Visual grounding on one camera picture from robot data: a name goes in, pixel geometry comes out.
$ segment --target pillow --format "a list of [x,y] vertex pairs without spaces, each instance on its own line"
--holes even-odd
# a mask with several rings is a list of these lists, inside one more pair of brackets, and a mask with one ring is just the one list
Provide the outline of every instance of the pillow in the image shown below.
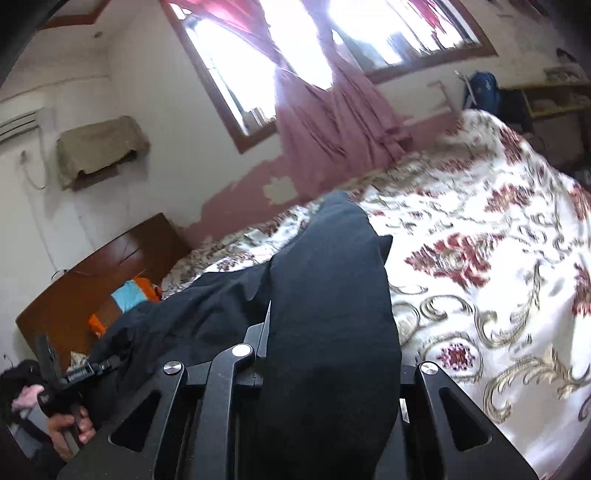
[[158,302],[162,298],[162,290],[147,278],[135,277],[115,290],[100,306],[96,313],[90,315],[88,325],[90,330],[101,337],[111,325],[121,316],[143,301]]

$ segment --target blue backpack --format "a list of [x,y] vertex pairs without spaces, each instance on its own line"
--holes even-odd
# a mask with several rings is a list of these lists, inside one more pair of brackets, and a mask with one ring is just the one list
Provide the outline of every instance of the blue backpack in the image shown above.
[[466,85],[465,109],[478,108],[499,116],[501,113],[501,92],[495,76],[489,72],[476,72],[469,81],[473,97]]

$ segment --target bed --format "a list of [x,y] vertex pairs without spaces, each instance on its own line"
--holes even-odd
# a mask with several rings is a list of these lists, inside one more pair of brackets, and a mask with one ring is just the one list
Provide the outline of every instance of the bed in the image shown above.
[[[432,149],[344,188],[394,237],[386,270],[403,361],[438,363],[540,478],[552,476],[591,406],[591,195],[478,111]],[[318,205],[192,251],[165,295],[204,272],[268,261]]]

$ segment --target beige cloth cover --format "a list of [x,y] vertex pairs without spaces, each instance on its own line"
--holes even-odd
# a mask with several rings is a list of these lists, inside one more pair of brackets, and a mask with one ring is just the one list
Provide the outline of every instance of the beige cloth cover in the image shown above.
[[130,116],[64,132],[57,141],[57,163],[64,188],[80,173],[91,174],[123,160],[130,152],[144,157],[150,144]]

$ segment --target light blue cloth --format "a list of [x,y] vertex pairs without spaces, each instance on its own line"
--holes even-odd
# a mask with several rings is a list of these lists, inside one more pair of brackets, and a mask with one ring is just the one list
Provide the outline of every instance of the light blue cloth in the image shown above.
[[128,312],[138,303],[148,300],[144,292],[133,280],[128,280],[121,288],[114,291],[111,296],[119,306],[122,313]]

